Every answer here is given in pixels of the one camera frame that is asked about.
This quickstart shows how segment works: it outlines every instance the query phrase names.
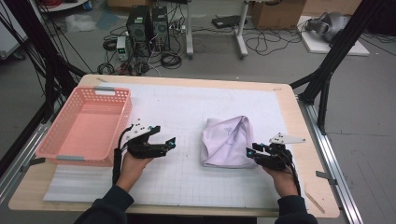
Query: dark sweater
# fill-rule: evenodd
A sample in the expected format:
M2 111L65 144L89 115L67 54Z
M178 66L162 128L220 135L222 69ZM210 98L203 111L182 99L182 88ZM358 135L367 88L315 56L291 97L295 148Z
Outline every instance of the dark sweater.
M134 202L128 192L113 186L103 199L97 199L92 207L85 211L75 224L126 224L125 210ZM317 224L314 216L306 212L304 198L288 196L277 201L279 218L276 224Z

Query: hand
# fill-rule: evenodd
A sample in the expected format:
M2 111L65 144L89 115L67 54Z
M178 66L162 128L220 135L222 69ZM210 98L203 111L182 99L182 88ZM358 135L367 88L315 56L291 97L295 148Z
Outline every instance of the hand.
M127 152L123 156L122 169L120 178L116 185L129 192L136 183L137 179L142 175L143 169L153 159L137 159Z
M290 195L298 195L297 187L289 169L283 171L275 171L266 167L262 167L262 169L274 179L276 192L281 198Z

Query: basket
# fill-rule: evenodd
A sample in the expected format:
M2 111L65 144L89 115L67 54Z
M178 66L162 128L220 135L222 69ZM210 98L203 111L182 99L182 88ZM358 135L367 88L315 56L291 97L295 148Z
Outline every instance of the basket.
M35 154L58 164L112 166L130 95L124 88L74 88Z

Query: white fabric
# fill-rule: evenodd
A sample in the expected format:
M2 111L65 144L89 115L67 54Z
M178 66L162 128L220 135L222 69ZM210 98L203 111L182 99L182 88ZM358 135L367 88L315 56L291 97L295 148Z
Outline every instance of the white fabric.
M223 168L254 168L246 147L253 142L253 128L247 117L208 119L202 134L205 146L201 151L203 166Z

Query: cardboard box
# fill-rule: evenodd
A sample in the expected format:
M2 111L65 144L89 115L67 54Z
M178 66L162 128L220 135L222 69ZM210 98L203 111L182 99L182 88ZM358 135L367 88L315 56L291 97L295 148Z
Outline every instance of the cardboard box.
M353 15L361 0L307 0L303 15L320 16L323 12L340 12Z
M306 0L283 0L279 4L255 3L251 20L258 30L295 29Z
M110 7L151 6L152 0L107 0Z

